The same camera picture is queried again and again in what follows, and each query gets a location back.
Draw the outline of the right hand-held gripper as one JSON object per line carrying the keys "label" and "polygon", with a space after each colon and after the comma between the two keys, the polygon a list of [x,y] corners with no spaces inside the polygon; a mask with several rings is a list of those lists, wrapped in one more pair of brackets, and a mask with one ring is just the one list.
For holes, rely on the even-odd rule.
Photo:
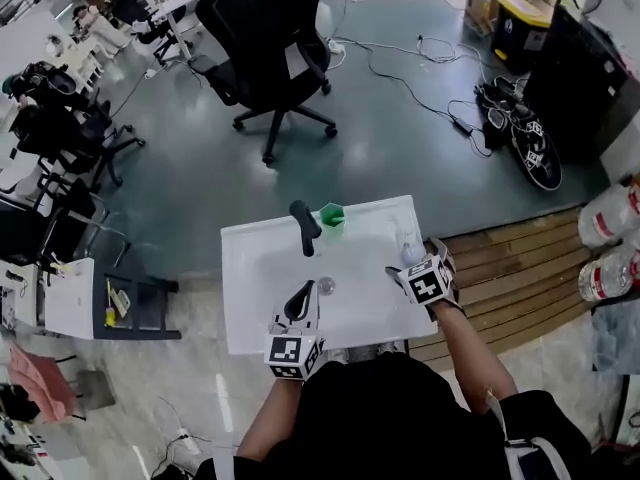
{"label": "right hand-held gripper", "polygon": [[431,319],[436,319],[434,305],[444,302],[464,313],[455,285],[455,262],[446,244],[433,237],[427,239],[430,253],[421,262],[404,270],[387,266],[385,273],[402,289],[409,289],[414,304],[426,308]]}

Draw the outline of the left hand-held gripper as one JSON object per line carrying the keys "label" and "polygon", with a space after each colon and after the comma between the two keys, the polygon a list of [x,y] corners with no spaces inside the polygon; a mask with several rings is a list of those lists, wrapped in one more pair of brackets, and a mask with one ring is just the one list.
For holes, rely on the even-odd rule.
{"label": "left hand-held gripper", "polygon": [[315,330],[320,319],[319,287],[315,280],[299,283],[275,303],[266,336],[264,364],[280,380],[305,382],[313,374],[325,339]]}

